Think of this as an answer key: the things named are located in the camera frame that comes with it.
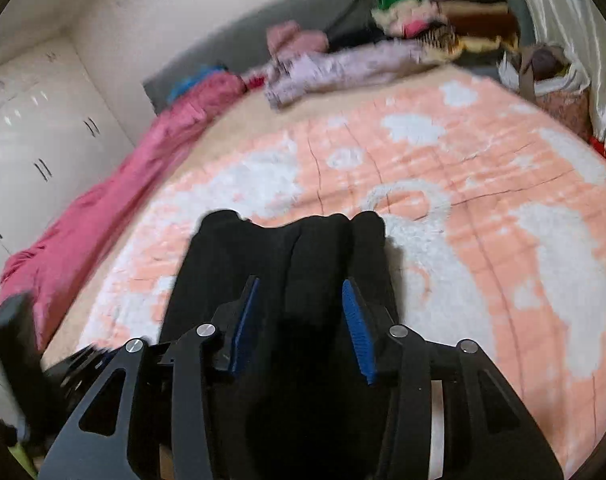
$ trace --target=bed sheet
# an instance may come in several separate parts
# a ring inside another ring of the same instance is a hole
[[[263,226],[376,210],[403,323],[428,340],[479,342],[568,478],[606,430],[606,162],[496,83],[451,68],[352,110],[337,103],[184,165],[90,284],[78,346],[157,338],[213,209]]]

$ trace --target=orange and white blanket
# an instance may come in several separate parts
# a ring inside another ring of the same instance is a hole
[[[263,226],[374,209],[403,323],[478,341],[569,477],[606,430],[606,162],[490,80],[420,78],[177,174],[110,261],[78,346],[157,338],[213,209]]]

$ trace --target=cabinet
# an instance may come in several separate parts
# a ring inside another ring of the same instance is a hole
[[[80,61],[8,98],[0,107],[0,271],[132,148]]]

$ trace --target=pink blanket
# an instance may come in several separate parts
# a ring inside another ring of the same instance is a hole
[[[211,121],[245,92],[242,80],[216,73],[161,113],[106,181],[67,208],[27,250],[11,256],[1,275],[0,303],[31,291],[39,349],[44,349],[91,272],[149,193],[190,153]]]

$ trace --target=bed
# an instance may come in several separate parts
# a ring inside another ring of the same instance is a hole
[[[154,341],[190,237],[218,208],[263,226],[376,210],[406,325],[477,340],[567,478],[605,433],[606,162],[490,79],[443,67],[279,113],[247,95],[119,238],[46,364]]]

